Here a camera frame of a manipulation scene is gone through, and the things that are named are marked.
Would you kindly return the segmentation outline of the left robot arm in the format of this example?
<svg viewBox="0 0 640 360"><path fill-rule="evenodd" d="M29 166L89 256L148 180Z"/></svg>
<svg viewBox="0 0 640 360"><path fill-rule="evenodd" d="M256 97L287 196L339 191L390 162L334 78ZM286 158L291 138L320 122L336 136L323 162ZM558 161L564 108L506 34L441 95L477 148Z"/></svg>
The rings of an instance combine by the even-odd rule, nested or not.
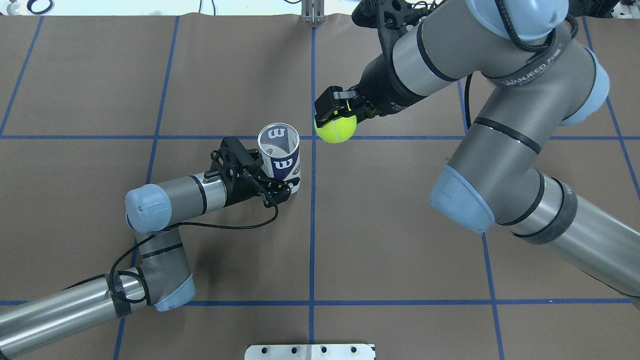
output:
<svg viewBox="0 0 640 360"><path fill-rule="evenodd" d="M299 177L278 180L261 169L238 167L131 190L126 221L135 244L106 272L2 313L1 358L13 360L147 306L167 312L186 305L195 296L195 280L180 228L198 226L197 217L255 197L277 208L299 186Z"/></svg>

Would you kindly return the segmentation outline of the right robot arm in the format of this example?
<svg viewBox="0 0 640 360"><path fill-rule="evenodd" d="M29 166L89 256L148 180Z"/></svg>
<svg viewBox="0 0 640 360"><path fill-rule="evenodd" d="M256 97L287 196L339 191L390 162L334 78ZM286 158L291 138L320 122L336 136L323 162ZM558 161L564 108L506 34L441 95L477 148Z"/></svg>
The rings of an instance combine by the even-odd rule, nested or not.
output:
<svg viewBox="0 0 640 360"><path fill-rule="evenodd" d="M315 128L397 114L479 72L493 93L471 121L429 194L430 204L474 233L493 224L544 246L639 306L639 233L533 164L560 126L596 112L610 78L567 0L362 0L358 27L377 30L381 54L354 86L314 102Z"/></svg>

